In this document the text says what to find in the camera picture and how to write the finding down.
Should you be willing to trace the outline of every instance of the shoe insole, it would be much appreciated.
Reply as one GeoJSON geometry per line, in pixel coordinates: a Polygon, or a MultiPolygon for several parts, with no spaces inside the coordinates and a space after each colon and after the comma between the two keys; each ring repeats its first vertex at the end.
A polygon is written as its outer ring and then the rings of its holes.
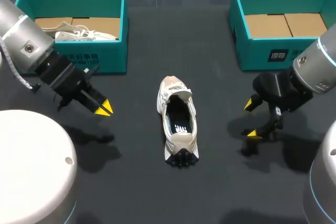
{"type": "Polygon", "coordinates": [[[178,95],[170,97],[166,113],[170,121],[172,134],[192,133],[188,105],[178,95]]]}

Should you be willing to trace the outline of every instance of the teal shoe box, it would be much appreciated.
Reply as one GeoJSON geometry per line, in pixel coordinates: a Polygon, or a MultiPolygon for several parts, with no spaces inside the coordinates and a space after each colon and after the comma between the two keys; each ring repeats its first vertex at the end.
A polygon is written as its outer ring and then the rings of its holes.
{"type": "Polygon", "coordinates": [[[129,18],[126,0],[16,0],[15,5],[32,20],[56,17],[120,18],[119,40],[56,41],[55,51],[78,68],[94,68],[98,73],[127,71],[129,18]]]}
{"type": "MultiPolygon", "coordinates": [[[[289,34],[287,37],[253,38],[247,15],[308,13],[319,14],[324,28],[329,29],[336,23],[336,0],[231,0],[229,22],[241,70],[288,68],[295,57],[319,37],[289,34]]],[[[307,23],[306,28],[314,25],[307,23]]]]}

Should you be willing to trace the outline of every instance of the shoe tongue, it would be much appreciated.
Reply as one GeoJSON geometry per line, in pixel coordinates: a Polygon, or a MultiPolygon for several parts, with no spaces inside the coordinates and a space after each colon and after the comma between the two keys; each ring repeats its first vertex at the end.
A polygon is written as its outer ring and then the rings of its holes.
{"type": "Polygon", "coordinates": [[[172,96],[172,95],[177,95],[178,97],[180,97],[184,102],[187,102],[189,100],[189,98],[192,96],[192,92],[190,89],[187,89],[187,90],[175,90],[173,91],[169,98],[172,96]]]}

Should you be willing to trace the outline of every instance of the shoe sole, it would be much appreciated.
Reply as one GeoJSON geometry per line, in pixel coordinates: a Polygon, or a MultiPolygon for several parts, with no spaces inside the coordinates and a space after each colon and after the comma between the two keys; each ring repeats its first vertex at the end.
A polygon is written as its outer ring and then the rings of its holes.
{"type": "MultiPolygon", "coordinates": [[[[160,115],[162,115],[162,110],[159,101],[160,90],[157,94],[158,95],[156,99],[156,110],[160,115]]],[[[197,143],[193,153],[190,153],[185,148],[182,148],[181,150],[179,150],[178,153],[173,155],[167,148],[167,138],[166,138],[166,143],[164,145],[164,159],[168,164],[171,164],[172,166],[182,167],[182,166],[188,166],[189,164],[194,165],[199,160],[197,143]]]]}

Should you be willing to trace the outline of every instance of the cable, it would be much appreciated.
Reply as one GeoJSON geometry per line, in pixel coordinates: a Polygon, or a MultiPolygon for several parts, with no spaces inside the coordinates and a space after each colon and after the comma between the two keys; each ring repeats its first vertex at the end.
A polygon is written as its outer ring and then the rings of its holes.
{"type": "Polygon", "coordinates": [[[25,79],[22,78],[22,76],[18,73],[18,71],[16,70],[14,63],[12,61],[12,58],[9,55],[9,52],[7,50],[7,47],[5,45],[4,40],[2,39],[2,37],[0,36],[0,56],[1,56],[1,51],[3,52],[3,54],[5,55],[5,58],[8,62],[8,65],[13,73],[13,75],[19,80],[19,82],[21,82],[26,88],[28,89],[33,89],[32,85],[29,84],[29,82],[27,82],[25,79]]]}

